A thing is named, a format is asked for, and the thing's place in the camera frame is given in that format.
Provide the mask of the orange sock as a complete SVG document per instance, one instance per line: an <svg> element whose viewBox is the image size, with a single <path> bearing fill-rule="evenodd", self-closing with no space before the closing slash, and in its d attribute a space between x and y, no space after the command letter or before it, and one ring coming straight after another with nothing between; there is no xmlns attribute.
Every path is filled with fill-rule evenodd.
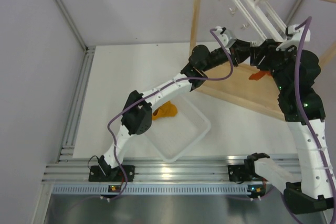
<svg viewBox="0 0 336 224"><path fill-rule="evenodd" d="M258 80L262 79L265 76L271 76L270 71L259 70L258 72L251 74L248 79L249 80L258 81Z"/></svg>

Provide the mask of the yellow sock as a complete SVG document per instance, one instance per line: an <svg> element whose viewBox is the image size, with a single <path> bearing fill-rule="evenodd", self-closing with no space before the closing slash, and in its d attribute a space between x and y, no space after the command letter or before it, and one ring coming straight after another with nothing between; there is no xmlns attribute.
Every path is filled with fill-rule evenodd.
<svg viewBox="0 0 336 224"><path fill-rule="evenodd" d="M152 114L152 120L156 121L161 118L170 118L176 116L178 113L177 107L170 101L158 107Z"/></svg>

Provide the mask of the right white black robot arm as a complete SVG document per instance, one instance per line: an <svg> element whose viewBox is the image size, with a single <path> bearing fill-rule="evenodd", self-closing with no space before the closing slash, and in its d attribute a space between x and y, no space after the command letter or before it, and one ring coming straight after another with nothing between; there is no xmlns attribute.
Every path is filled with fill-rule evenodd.
<svg viewBox="0 0 336 224"><path fill-rule="evenodd" d="M278 90L278 103L295 141L301 177L282 169L265 153L253 153L244 160L245 174L271 182L283 196L289 210L309 214L335 208L335 177L325 140L325 111L314 91L320 74L318 57L301 45L280 49L266 40L251 47L250 64L270 72Z"/></svg>

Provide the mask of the white clip hanger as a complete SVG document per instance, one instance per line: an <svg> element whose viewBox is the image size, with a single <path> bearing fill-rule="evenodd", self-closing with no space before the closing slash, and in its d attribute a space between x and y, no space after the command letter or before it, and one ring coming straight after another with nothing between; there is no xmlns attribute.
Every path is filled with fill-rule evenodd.
<svg viewBox="0 0 336 224"><path fill-rule="evenodd" d="M247 23L241 26L244 30L253 28L259 40L273 39L277 42L286 41L286 24L270 5L268 0L231 0L235 8L230 9L230 14L235 15L240 12Z"/></svg>

